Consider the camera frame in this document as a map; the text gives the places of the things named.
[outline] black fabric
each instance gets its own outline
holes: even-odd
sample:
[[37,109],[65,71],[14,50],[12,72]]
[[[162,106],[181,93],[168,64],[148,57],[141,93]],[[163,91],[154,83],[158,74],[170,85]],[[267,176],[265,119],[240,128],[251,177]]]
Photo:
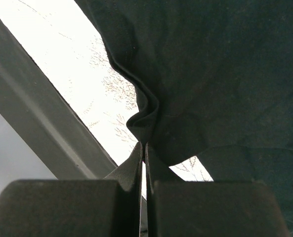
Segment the black fabric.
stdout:
[[293,0],[76,0],[136,87],[127,126],[174,165],[260,179],[293,230]]

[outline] crumpled fabric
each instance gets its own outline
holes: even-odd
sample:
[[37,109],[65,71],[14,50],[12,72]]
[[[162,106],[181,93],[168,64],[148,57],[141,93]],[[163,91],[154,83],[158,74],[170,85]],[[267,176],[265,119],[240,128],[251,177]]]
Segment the crumpled fabric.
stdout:
[[76,0],[136,88],[127,126],[167,165],[263,180],[293,231],[293,0]]

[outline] dark green cloth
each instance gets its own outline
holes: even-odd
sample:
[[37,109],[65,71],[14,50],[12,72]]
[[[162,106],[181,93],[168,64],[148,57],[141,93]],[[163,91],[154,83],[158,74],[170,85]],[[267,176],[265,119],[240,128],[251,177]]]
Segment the dark green cloth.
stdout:
[[167,165],[263,180],[293,230],[293,0],[76,0]]

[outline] black block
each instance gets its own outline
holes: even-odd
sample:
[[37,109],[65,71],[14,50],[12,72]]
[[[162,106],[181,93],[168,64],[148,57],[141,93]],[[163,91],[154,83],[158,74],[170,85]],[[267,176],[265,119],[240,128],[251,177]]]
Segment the black block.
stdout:
[[273,193],[260,183],[161,182],[153,195],[161,237],[286,237]]
[[0,196],[0,237],[124,236],[117,181],[15,181]]

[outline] gray wall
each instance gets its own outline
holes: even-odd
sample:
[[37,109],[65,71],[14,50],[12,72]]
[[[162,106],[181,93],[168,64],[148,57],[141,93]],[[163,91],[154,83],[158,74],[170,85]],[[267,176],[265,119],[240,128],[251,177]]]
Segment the gray wall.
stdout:
[[0,114],[0,192],[16,179],[56,179]]

